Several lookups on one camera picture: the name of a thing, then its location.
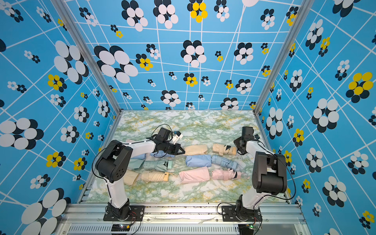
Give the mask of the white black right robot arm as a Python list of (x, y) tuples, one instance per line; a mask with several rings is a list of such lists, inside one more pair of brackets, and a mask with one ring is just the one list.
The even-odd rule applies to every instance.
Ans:
[(283, 155), (275, 154), (254, 136), (254, 129), (242, 128), (241, 137), (234, 140), (240, 154), (254, 157), (252, 188), (242, 194), (236, 203), (236, 216), (241, 221), (256, 218), (261, 221), (259, 207), (268, 197), (286, 192), (287, 169)]

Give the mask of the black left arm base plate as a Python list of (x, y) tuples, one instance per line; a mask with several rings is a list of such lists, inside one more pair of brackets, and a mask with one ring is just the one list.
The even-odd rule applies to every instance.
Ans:
[(118, 209), (111, 204), (106, 206), (104, 221), (142, 221), (145, 214), (145, 206), (131, 205)]

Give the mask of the blue sleeved umbrella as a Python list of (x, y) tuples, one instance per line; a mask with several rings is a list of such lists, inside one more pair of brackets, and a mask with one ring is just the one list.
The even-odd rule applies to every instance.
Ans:
[(131, 159), (139, 159), (139, 160), (145, 160), (146, 159), (146, 154), (141, 154), (138, 156), (133, 156)]
[(210, 167), (212, 164), (211, 155), (194, 155), (186, 157), (187, 167)]

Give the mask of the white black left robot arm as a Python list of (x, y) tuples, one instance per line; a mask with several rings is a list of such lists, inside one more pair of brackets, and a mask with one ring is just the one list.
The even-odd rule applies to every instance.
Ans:
[(145, 206), (130, 206), (124, 190), (123, 178), (132, 157), (142, 154), (163, 151), (169, 155), (182, 155), (185, 150), (177, 141), (180, 132), (169, 140), (172, 131), (161, 128), (157, 134), (144, 141), (124, 143), (112, 140), (107, 147), (98, 153), (99, 159), (92, 170), (97, 170), (96, 177), (105, 181), (109, 203), (106, 206), (104, 221), (142, 221)]

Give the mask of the beige umbrella sleeve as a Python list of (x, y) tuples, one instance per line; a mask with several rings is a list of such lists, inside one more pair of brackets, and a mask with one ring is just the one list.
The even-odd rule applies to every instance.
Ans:
[(123, 177), (124, 184), (127, 185), (127, 186), (134, 185), (135, 182), (137, 181), (139, 175), (140, 174), (135, 172), (135, 171), (127, 170), (127, 172), (125, 173), (125, 175)]

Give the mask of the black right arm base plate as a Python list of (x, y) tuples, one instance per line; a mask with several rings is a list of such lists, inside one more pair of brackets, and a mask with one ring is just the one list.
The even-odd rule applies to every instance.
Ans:
[(221, 213), (224, 222), (262, 222), (260, 209), (250, 210), (237, 206), (223, 206)]

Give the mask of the mint green umbrella sleeve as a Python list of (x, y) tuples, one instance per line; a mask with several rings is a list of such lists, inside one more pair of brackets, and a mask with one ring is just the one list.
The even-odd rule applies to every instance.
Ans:
[(131, 159), (128, 164), (128, 169), (139, 169), (143, 166), (144, 160), (142, 159)]

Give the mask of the beige sleeved umbrella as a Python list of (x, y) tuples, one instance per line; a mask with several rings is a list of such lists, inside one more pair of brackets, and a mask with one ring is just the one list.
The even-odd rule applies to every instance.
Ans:
[(186, 156), (204, 155), (207, 153), (208, 148), (206, 145), (191, 145), (184, 147), (184, 151)]

